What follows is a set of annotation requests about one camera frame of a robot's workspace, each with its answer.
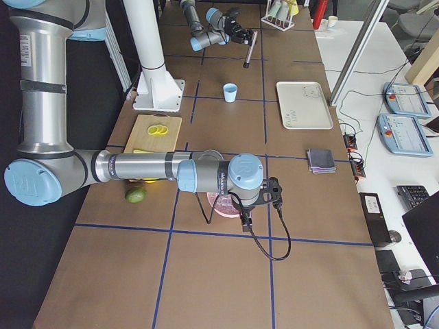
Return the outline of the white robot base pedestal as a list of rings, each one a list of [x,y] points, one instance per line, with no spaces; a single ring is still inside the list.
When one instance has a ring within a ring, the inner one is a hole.
[[[178,112],[185,81],[167,71],[153,2],[125,0],[123,5],[142,69],[133,108]]]

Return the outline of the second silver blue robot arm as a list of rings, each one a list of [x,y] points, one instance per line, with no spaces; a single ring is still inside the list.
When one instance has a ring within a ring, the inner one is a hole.
[[[242,27],[237,21],[241,13],[240,8],[234,7],[226,12],[214,7],[209,8],[206,12],[208,27],[205,27],[198,16],[196,1],[179,1],[179,5],[191,30],[190,44],[194,51],[201,51],[215,44],[226,45],[230,42],[253,46],[257,33]]]

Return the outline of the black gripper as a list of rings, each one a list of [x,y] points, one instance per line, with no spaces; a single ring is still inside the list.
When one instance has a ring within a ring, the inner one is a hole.
[[[239,216],[241,219],[241,226],[242,226],[242,232],[247,233],[250,231],[250,228],[252,228],[252,211],[254,207],[246,207],[240,208],[239,210]]]

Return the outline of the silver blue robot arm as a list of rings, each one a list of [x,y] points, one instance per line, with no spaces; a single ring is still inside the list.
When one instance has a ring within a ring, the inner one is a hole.
[[[246,50],[239,45],[211,47],[204,55],[195,55],[189,38],[176,15],[172,26],[164,27],[166,61],[172,72],[187,77],[196,66],[203,72],[230,71],[232,79],[243,86],[252,81],[263,66],[260,55],[254,56],[249,69],[241,59]],[[19,90],[19,32],[9,18],[6,5],[1,6],[1,166],[16,157],[21,142],[21,92]],[[121,84],[103,42],[67,42],[67,138],[79,149],[99,149],[107,144],[122,145],[123,136],[112,130],[122,107]],[[81,190],[59,202],[31,207],[16,201],[6,188],[1,189],[1,239],[26,236],[52,239],[67,232],[77,217],[86,192]]]

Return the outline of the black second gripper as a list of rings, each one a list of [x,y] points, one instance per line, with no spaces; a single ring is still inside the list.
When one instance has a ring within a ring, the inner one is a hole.
[[[230,36],[232,42],[238,44],[252,44],[254,31],[242,27],[237,22],[236,18],[229,16],[226,18],[226,34]]]

